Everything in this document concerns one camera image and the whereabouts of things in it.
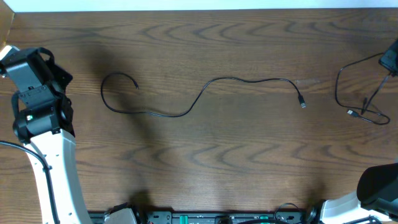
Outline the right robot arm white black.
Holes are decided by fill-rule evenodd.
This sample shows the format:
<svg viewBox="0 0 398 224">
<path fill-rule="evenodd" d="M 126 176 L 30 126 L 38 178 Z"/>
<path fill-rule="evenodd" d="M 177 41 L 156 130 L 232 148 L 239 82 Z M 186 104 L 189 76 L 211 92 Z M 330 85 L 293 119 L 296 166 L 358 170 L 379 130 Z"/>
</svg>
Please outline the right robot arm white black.
<svg viewBox="0 0 398 224">
<path fill-rule="evenodd" d="M 389 124 L 391 119 L 379 112 L 370 111 L 369 105 L 373 98 L 390 77 L 397 76 L 397 42 L 385 52 L 378 53 L 379 65 L 389 73 L 382 80 L 370 98 L 365 98 L 360 108 L 346 106 L 338 99 L 338 81 L 335 82 L 335 101 L 347 109 L 347 113 L 355 118 L 372 124 Z M 380 123 L 363 116 L 371 112 L 387 119 Z M 345 196 L 334 200 L 324 200 L 312 206 L 302 218 L 302 223 L 382 223 L 397 221 L 397 163 L 373 166 L 366 169 L 359 179 L 357 188 Z"/>
</svg>

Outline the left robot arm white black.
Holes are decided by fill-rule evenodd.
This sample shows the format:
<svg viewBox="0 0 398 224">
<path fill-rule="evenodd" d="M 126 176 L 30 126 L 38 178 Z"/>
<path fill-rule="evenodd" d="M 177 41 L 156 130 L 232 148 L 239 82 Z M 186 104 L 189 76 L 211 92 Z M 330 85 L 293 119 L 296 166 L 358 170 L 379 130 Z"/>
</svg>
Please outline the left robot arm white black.
<svg viewBox="0 0 398 224">
<path fill-rule="evenodd" d="M 11 99 L 14 134 L 34 171 L 43 223 L 91 223 L 76 169 L 71 74 L 43 48 L 1 50 L 1 75 L 17 90 Z"/>
</svg>

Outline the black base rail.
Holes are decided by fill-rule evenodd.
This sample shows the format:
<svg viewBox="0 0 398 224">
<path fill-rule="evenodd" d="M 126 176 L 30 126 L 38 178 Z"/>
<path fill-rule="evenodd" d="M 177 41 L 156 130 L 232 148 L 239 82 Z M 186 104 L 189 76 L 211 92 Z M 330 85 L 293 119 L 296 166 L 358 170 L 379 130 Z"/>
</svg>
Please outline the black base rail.
<svg viewBox="0 0 398 224">
<path fill-rule="evenodd" d="M 308 218 L 305 212 L 294 206 L 287 209 L 287 203 L 281 205 L 274 212 L 265 213 L 200 213 L 200 212 L 175 212 L 171 209 L 163 210 L 139 210 L 128 203 L 115 206 L 115 209 L 130 208 L 132 214 L 136 218 L 137 224 L 219 224 L 230 223 L 238 224 L 257 220 L 258 223 L 288 223 L 288 224 L 304 224 L 304 223 L 320 223 L 315 212 L 312 212 Z"/>
</svg>

